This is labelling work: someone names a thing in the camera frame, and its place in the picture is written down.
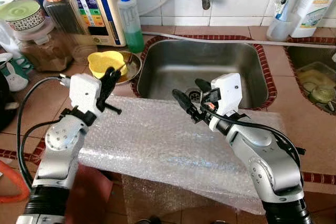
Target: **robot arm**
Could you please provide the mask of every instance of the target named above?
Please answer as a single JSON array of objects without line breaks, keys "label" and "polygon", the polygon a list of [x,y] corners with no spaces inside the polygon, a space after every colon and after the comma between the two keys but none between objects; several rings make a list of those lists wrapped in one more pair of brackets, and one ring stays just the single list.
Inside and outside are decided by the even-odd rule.
[{"label": "robot arm", "polygon": [[66,202],[78,169],[78,153],[89,126],[102,115],[120,71],[107,70],[97,80],[87,74],[62,76],[62,84],[70,86],[72,110],[65,109],[63,118],[46,133],[46,150],[36,172],[29,201],[17,224],[55,224],[64,222]]},{"label": "robot arm", "polygon": [[226,135],[250,173],[268,223],[311,224],[299,164],[290,153],[294,150],[268,130],[244,126],[253,124],[252,120],[237,113],[242,99],[240,75],[227,74],[211,83],[197,79],[196,84],[204,92],[202,113],[181,91],[173,90],[173,96],[195,123],[203,120],[212,131]]}]

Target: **white plastic bottle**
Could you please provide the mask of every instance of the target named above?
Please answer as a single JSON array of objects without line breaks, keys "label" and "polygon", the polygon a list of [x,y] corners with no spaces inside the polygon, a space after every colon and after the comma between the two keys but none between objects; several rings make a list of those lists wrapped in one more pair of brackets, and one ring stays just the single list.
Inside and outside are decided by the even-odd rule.
[{"label": "white plastic bottle", "polygon": [[142,37],[137,0],[118,0],[118,8],[125,34],[126,43],[131,52],[142,52],[144,41]]},{"label": "white plastic bottle", "polygon": [[293,38],[310,37],[317,24],[327,12],[332,0],[298,0],[293,9],[294,29],[290,34]]}]

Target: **sink drain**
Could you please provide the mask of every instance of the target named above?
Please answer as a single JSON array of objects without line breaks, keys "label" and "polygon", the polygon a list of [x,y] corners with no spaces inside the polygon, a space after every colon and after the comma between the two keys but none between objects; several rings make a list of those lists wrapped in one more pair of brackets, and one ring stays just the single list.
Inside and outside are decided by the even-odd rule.
[{"label": "sink drain", "polygon": [[188,89],[185,94],[190,98],[192,102],[200,103],[201,102],[201,91],[197,88]]}]

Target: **stainless steel sink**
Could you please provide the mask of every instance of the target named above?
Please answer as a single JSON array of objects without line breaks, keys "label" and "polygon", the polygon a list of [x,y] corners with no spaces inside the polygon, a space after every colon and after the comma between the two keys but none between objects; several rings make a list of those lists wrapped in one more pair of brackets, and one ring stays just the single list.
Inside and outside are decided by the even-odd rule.
[{"label": "stainless steel sink", "polygon": [[[310,66],[314,70],[323,73],[331,81],[336,82],[335,75],[335,62],[332,60],[332,56],[335,53],[335,49],[327,48],[306,48],[306,47],[288,47],[287,48],[289,58],[293,63],[293,67],[297,74],[302,73],[305,69],[309,69]],[[303,88],[304,83],[299,83],[301,86],[302,92],[306,95],[309,100],[311,100],[311,92]],[[335,115],[336,108],[336,97],[330,103],[319,103],[313,101],[313,103],[320,109],[328,112],[329,114]]]},{"label": "stainless steel sink", "polygon": [[138,93],[144,98],[173,100],[172,90],[180,89],[197,102],[200,91],[194,83],[196,78],[211,81],[233,72],[242,78],[240,108],[261,106],[268,98],[268,89],[253,46],[162,40],[148,50]]}]

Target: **black cable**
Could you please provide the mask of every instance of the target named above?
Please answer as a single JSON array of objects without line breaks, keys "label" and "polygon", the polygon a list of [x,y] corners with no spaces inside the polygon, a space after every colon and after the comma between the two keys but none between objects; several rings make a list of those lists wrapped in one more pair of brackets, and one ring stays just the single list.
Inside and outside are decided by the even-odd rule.
[{"label": "black cable", "polygon": [[266,130],[266,131],[272,132],[275,136],[280,137],[283,141],[285,141],[290,146],[289,151],[291,153],[293,153],[294,157],[293,156],[292,157],[293,157],[294,161],[297,163],[297,165],[298,165],[299,168],[301,167],[300,157],[299,157],[298,151],[296,150],[296,148],[295,148],[294,144],[291,142],[291,140],[286,135],[284,135],[282,132],[280,132],[280,131],[272,128],[272,127],[268,127],[266,125],[263,125],[263,124],[241,122],[241,121],[232,120],[230,118],[226,118],[224,116],[218,115],[215,112],[209,110],[207,108],[207,106],[203,105],[203,104],[201,104],[201,107],[204,109],[204,111],[206,111],[210,115],[212,115],[212,116],[214,116],[214,117],[216,117],[216,118],[218,118],[220,120],[223,120],[225,122],[228,122],[228,123],[231,123],[231,124],[237,124],[237,125],[245,126],[245,127],[262,129],[262,130]]},{"label": "black cable", "polygon": [[25,157],[24,157],[24,149],[25,149],[25,144],[26,144],[26,140],[27,138],[29,137],[29,135],[34,131],[36,130],[37,128],[40,128],[42,126],[45,126],[45,125],[49,125],[49,124],[54,124],[54,123],[58,123],[60,121],[60,119],[58,120],[54,120],[54,121],[49,121],[49,122],[44,122],[44,123],[39,123],[39,124],[36,124],[34,125],[33,127],[31,127],[26,133],[25,135],[23,136],[22,138],[22,142],[21,142],[21,145],[20,145],[20,152],[19,152],[19,156],[20,158],[22,159],[23,163],[23,170],[24,171],[27,171],[27,173],[25,174],[25,176],[29,179],[30,183],[33,182],[33,178],[26,166],[26,162],[25,162]]},{"label": "black cable", "polygon": [[20,157],[19,152],[20,152],[20,147],[21,147],[21,141],[20,141],[20,135],[21,135],[21,120],[22,120],[22,113],[23,113],[23,109],[25,107],[25,104],[28,100],[28,98],[30,97],[30,95],[32,94],[32,92],[42,83],[49,81],[49,80],[58,80],[60,81],[60,77],[46,77],[40,81],[38,81],[29,91],[28,93],[25,95],[20,108],[19,108],[19,112],[18,112],[18,117],[17,117],[17,128],[16,128],[16,148],[17,148],[17,159],[18,159],[18,163],[19,163],[19,168],[20,171],[23,175],[23,179],[25,180],[26,185],[28,186],[29,189],[31,189],[32,187],[32,183],[29,180],[29,178],[25,175],[25,174],[29,174],[29,171],[27,169],[27,167],[23,166],[23,160],[22,157]]}]

